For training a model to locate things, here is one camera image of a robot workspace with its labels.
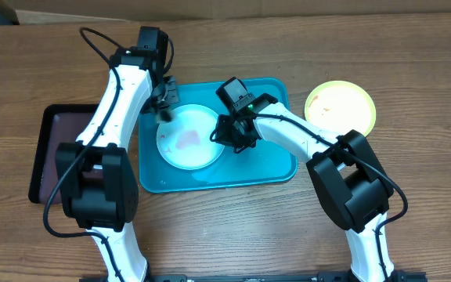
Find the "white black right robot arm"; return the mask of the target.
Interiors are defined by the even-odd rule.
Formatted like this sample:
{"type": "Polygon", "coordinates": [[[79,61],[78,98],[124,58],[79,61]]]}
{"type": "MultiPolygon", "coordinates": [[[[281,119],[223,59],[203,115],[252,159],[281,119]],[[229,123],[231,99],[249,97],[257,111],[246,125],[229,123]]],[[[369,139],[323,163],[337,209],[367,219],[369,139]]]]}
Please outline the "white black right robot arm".
{"type": "Polygon", "coordinates": [[[265,140],[304,161],[319,203],[346,232],[351,271],[359,281],[389,281],[384,223],[393,186],[366,138],[351,130],[343,136],[309,124],[273,96],[250,93],[218,98],[228,113],[218,118],[211,141],[235,153],[265,140]]]}

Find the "green white sponge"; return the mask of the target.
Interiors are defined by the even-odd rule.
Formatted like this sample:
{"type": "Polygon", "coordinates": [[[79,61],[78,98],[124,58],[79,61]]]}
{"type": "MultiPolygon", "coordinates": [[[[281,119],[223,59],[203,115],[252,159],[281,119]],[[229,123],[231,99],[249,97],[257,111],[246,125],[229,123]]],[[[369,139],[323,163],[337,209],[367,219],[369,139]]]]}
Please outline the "green white sponge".
{"type": "Polygon", "coordinates": [[[173,119],[174,115],[169,109],[159,110],[156,114],[156,122],[159,124],[171,122],[173,119]]]}

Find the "yellow-green plate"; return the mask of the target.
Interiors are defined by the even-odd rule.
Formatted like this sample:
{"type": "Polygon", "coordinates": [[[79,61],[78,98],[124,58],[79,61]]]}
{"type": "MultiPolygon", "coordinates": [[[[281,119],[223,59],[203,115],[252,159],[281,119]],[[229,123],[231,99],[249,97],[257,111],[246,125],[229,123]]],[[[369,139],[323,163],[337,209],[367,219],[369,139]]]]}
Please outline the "yellow-green plate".
{"type": "Polygon", "coordinates": [[[328,81],[314,88],[304,114],[307,122],[342,135],[354,129],[368,136],[377,118],[370,95],[349,81],[328,81]]]}

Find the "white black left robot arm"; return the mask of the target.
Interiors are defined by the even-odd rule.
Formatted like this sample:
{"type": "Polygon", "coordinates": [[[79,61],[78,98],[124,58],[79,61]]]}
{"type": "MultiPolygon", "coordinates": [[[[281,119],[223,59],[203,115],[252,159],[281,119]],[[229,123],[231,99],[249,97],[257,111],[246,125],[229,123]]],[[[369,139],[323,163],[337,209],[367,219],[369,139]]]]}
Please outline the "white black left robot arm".
{"type": "Polygon", "coordinates": [[[148,263],[137,245],[132,221],[139,185],[128,146],[141,113],[162,113],[175,87],[166,73],[166,51],[148,46],[119,48],[108,58],[109,81],[96,112],[72,143],[56,150],[64,214],[75,219],[82,237],[92,237],[107,267],[108,281],[144,281],[148,263]]]}

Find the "light blue plate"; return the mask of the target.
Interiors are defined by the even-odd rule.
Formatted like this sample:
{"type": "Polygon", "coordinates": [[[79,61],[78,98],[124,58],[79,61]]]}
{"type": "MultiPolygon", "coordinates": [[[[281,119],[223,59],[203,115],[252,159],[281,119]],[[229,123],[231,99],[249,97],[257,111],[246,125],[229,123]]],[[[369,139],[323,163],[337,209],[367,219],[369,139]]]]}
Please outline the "light blue plate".
{"type": "Polygon", "coordinates": [[[210,141],[218,115],[209,107],[187,104],[176,107],[170,122],[159,124],[157,149],[170,165],[184,169],[205,168],[216,161],[224,146],[210,141]]]}

